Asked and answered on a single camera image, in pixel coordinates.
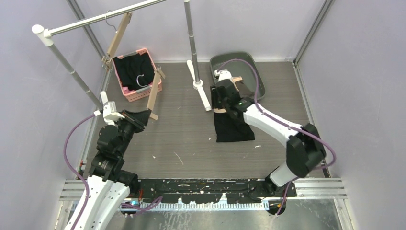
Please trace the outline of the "black underwear with beige waistband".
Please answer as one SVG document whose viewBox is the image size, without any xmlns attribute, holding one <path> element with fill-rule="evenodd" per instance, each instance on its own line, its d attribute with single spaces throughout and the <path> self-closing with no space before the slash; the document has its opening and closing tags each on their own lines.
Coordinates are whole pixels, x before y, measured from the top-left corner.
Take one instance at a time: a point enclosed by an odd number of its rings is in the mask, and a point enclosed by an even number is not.
<svg viewBox="0 0 406 230">
<path fill-rule="evenodd" d="M 214 127 L 216 142 L 241 142 L 255 140 L 251 127 L 239 120 L 234 120 L 225 109 L 214 109 Z"/>
</svg>

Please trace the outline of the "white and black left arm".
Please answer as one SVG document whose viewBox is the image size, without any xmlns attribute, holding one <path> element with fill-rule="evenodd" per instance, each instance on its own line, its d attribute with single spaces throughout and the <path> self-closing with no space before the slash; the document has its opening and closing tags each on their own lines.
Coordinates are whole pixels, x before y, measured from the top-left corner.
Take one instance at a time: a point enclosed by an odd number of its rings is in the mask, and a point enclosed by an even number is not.
<svg viewBox="0 0 406 230">
<path fill-rule="evenodd" d="M 133 135 L 146 128 L 151 113 L 149 109 L 122 110 L 116 121 L 100 129 L 89 175 L 87 179 L 78 176 L 85 190 L 65 229 L 104 230 L 124 199 L 138 195 L 137 174 L 122 170 L 122 166 Z"/>
</svg>

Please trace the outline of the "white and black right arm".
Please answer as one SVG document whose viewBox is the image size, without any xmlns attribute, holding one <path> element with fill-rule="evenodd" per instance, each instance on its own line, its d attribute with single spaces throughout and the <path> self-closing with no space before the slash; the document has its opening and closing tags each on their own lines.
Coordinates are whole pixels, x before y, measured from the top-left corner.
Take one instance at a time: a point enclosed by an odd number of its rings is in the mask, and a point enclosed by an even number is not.
<svg viewBox="0 0 406 230">
<path fill-rule="evenodd" d="M 286 149 L 286 160 L 264 179 L 270 196 L 277 197 L 284 186 L 306 177 L 326 157 L 317 128 L 289 122 L 269 111 L 251 97 L 242 97 L 234 83 L 222 80 L 210 87 L 212 107 L 223 109 L 233 125 L 256 127 L 279 141 Z"/>
</svg>

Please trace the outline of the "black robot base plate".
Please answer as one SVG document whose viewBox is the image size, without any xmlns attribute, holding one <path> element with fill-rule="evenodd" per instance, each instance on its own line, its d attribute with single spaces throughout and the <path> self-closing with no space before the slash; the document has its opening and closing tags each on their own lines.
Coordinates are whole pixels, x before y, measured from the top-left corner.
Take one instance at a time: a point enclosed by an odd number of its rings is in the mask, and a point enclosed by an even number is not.
<svg viewBox="0 0 406 230">
<path fill-rule="evenodd" d="M 264 179 L 141 179 L 137 192 L 129 197 L 136 201 L 153 201 L 162 197 L 162 203 L 184 204 L 219 203 L 225 197 L 228 204 L 260 203 L 267 198 L 281 200 L 284 193 L 295 197 L 292 185 L 277 187 Z"/>
</svg>

